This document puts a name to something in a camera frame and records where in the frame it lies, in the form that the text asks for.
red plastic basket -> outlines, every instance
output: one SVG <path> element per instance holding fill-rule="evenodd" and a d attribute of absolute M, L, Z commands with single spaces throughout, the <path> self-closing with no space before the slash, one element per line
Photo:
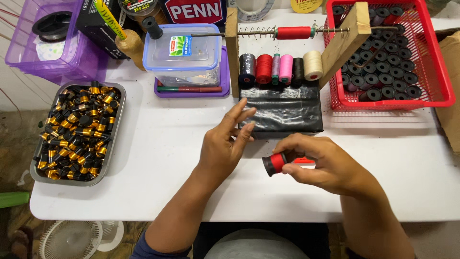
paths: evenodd
<path fill-rule="evenodd" d="M 330 0 L 327 3 L 328 18 L 324 27 L 334 28 L 332 6 L 343 6 L 344 20 L 356 1 Z M 423 107 L 448 107 L 455 103 L 452 84 L 444 64 L 441 49 L 431 24 L 430 15 L 423 0 L 368 0 L 369 8 L 394 5 L 404 9 L 404 14 L 396 20 L 406 27 L 404 36 L 409 39 L 407 46 L 412 51 L 411 61 L 419 76 L 417 86 L 422 89 L 422 96 L 415 100 L 382 100 L 377 102 L 359 102 L 358 96 L 364 91 L 354 93 L 344 91 L 342 74 L 339 70 L 329 81 L 331 105 L 334 110 L 413 110 Z M 324 33 L 327 46 L 335 33 Z"/>

purple plastic container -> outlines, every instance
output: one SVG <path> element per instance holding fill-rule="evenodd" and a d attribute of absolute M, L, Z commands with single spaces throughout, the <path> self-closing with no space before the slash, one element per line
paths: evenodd
<path fill-rule="evenodd" d="M 181 92 L 158 92 L 158 79 L 155 77 L 153 90 L 160 98 L 196 98 L 196 97 L 224 97 L 230 93 L 230 69 L 227 60 L 227 47 L 222 46 L 222 56 L 220 58 L 220 87 L 222 92 L 219 93 L 181 93 Z"/>
<path fill-rule="evenodd" d="M 75 28 L 82 4 L 82 0 L 26 0 L 5 63 L 59 85 L 74 80 L 103 82 L 108 55 Z M 37 35 L 32 32 L 32 26 L 43 16 L 58 11 L 72 12 L 63 54 L 56 60 L 41 61 L 35 49 Z"/>

metal tray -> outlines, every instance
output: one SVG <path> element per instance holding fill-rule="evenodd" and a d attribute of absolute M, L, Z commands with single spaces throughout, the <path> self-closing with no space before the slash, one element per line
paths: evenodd
<path fill-rule="evenodd" d="M 32 160 L 30 163 L 30 174 L 32 175 L 32 178 L 36 180 L 37 182 L 45 182 L 45 183 L 51 183 L 51 184 L 61 184 L 61 185 L 70 185 L 70 186 L 81 186 L 81 187 L 90 187 L 95 185 L 96 183 L 100 182 L 102 178 L 105 176 L 107 173 L 107 170 L 109 169 L 110 165 L 110 159 L 112 157 L 112 147 L 113 144 L 115 143 L 116 140 L 116 135 L 118 131 L 118 124 L 120 123 L 121 120 L 121 115 L 123 114 L 123 107 L 126 99 L 126 91 L 125 89 L 117 84 L 117 83 L 105 83 L 105 82 L 100 82 L 103 86 L 108 86 L 108 87 L 114 87 L 117 88 L 120 91 L 121 98 L 120 98 L 120 105 L 118 106 L 118 111 L 115 117 L 115 122 L 114 126 L 112 129 L 112 132 L 110 134 L 110 138 L 112 139 L 108 144 L 107 144 L 107 153 L 105 154 L 104 157 L 104 163 L 101 166 L 101 169 L 99 171 L 98 177 L 94 178 L 92 181 L 88 182 L 82 182 L 82 181 L 75 181 L 75 180 L 53 180 L 51 178 L 48 178 L 43 174 L 42 172 L 37 171 L 37 168 L 35 167 L 35 161 Z M 56 96 L 54 97 L 53 105 L 56 105 L 58 102 L 58 96 L 60 93 L 62 93 L 65 89 L 71 87 L 71 86 L 91 86 L 91 82 L 69 82 L 65 85 L 63 85 L 56 93 Z M 40 151 L 41 151 L 41 145 L 43 144 L 43 140 L 40 139 L 40 142 L 38 143 L 37 148 L 35 149 L 34 156 L 39 156 Z"/>

cream thread spool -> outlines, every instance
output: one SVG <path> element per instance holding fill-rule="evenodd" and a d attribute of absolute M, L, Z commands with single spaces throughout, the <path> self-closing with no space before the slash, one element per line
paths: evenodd
<path fill-rule="evenodd" d="M 304 54 L 304 76 L 307 81 L 318 80 L 322 77 L 321 53 L 313 50 Z"/>

hand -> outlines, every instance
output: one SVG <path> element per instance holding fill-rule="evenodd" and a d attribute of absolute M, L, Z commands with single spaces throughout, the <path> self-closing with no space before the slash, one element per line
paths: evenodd
<path fill-rule="evenodd" d="M 383 193 L 377 179 L 328 137 L 292 134 L 273 149 L 273 153 L 283 151 L 313 158 L 316 162 L 314 169 L 295 164 L 283 166 L 283 173 L 290 174 L 297 182 L 355 198 L 378 197 Z"/>
<path fill-rule="evenodd" d="M 210 186 L 217 188 L 233 172 L 246 143 L 254 141 L 251 137 L 254 123 L 244 125 L 241 130 L 235 128 L 237 123 L 256 113 L 256 108 L 243 111 L 246 104 L 247 98 L 241 99 L 225 114 L 219 125 L 204 135 L 200 162 L 194 173 Z"/>

